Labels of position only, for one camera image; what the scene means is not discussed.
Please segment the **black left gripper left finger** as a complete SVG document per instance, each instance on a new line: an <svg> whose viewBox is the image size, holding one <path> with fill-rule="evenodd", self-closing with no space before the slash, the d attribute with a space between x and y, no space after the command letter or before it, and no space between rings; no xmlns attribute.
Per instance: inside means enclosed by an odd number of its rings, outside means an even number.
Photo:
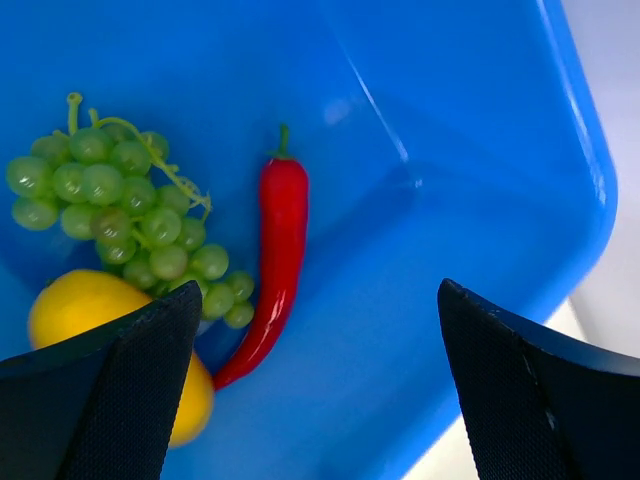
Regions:
<svg viewBox="0 0 640 480"><path fill-rule="evenodd" d="M149 305L1 363L4 479L157 479L202 297L189 282Z"/></svg>

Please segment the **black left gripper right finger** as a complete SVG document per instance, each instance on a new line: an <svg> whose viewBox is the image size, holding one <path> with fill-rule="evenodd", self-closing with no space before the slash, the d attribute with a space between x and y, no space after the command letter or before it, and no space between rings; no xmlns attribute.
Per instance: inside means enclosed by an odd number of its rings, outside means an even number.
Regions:
<svg viewBox="0 0 640 480"><path fill-rule="evenodd" d="M639 361L445 279L441 334L482 479L636 479Z"/></svg>

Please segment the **red chili pepper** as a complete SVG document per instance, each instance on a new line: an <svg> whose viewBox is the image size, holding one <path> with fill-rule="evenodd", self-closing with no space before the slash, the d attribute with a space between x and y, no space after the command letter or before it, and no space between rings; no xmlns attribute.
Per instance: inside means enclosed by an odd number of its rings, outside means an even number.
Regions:
<svg viewBox="0 0 640 480"><path fill-rule="evenodd" d="M271 353L293 310L307 245L310 181L288 151L289 128L280 127L259 182L260 287L242 343L212 377L217 390L252 373Z"/></svg>

